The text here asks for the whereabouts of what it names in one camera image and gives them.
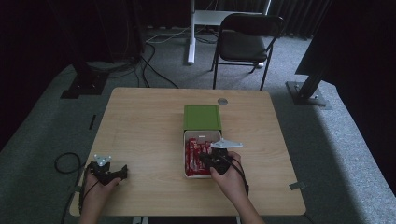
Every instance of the red object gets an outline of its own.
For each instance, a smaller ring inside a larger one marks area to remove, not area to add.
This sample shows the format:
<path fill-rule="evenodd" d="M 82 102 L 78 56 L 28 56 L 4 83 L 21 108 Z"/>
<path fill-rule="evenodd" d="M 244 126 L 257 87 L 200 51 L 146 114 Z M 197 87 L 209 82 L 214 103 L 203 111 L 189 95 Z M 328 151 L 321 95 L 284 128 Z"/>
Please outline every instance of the red object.
<path fill-rule="evenodd" d="M 210 142 L 206 141 L 203 144 L 198 144 L 195 138 L 190 138 L 186 143 L 185 151 L 185 169 L 186 175 L 210 175 L 204 164 L 199 160 L 199 154 L 202 152 L 210 153 Z"/>

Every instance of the small round object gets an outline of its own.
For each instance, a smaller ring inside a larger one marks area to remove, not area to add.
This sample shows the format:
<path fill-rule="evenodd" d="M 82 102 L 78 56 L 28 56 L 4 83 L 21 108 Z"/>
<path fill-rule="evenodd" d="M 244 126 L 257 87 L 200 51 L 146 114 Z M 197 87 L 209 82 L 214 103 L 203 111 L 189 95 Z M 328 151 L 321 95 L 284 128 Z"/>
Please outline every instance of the small round object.
<path fill-rule="evenodd" d="M 219 105 L 227 105 L 228 101 L 225 98 L 219 98 L 218 103 L 219 103 Z"/>

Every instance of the human hand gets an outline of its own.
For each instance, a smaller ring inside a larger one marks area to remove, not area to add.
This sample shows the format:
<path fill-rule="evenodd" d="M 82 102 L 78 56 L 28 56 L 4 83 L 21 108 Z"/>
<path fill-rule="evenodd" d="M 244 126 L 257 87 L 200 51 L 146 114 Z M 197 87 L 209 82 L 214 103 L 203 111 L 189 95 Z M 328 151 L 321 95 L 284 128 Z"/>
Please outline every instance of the human hand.
<path fill-rule="evenodd" d="M 232 163 L 242 170 L 240 165 L 241 156 L 233 151 L 229 151 L 228 155 L 233 158 Z M 232 203 L 248 196 L 242 176 L 232 166 L 224 175 L 220 175 L 213 167 L 210 167 L 210 173 L 212 174 L 212 179 L 218 183 L 221 191 Z"/>
<path fill-rule="evenodd" d="M 121 178 L 115 178 L 104 186 L 93 174 L 87 172 L 80 224 L 97 223 L 108 197 L 120 182 Z"/>

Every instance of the chair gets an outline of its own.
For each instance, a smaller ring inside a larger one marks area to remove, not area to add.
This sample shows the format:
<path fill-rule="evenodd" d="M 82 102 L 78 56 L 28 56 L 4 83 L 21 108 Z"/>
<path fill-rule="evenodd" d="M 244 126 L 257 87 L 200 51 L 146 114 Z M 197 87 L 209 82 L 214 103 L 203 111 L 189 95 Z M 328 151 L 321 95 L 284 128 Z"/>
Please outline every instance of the chair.
<path fill-rule="evenodd" d="M 213 90 L 216 88 L 219 64 L 249 65 L 254 72 L 259 63 L 266 62 L 262 76 L 262 87 L 271 61 L 274 42 L 280 37 L 283 19 L 277 16 L 262 14 L 233 13 L 227 16 L 220 25 L 219 38 L 213 57 L 212 68 L 215 67 Z M 265 47 L 264 38 L 271 36 L 269 45 Z M 219 63 L 219 57 L 232 63 Z"/>

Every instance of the person's right hand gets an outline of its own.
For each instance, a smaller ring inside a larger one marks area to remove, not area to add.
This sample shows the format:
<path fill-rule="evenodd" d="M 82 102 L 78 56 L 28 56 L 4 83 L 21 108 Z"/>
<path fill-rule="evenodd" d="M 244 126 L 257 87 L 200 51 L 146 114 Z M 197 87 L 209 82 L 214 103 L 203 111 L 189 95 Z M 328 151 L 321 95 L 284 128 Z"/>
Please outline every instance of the person's right hand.
<path fill-rule="evenodd" d="M 239 165 L 241 156 L 233 151 L 229 151 L 228 155 L 233 158 L 232 163 L 242 170 Z M 241 198 L 247 197 L 242 176 L 232 166 L 224 175 L 220 175 L 213 167 L 210 167 L 210 173 L 212 174 L 212 179 L 218 183 L 221 191 L 231 202 L 235 203 Z"/>

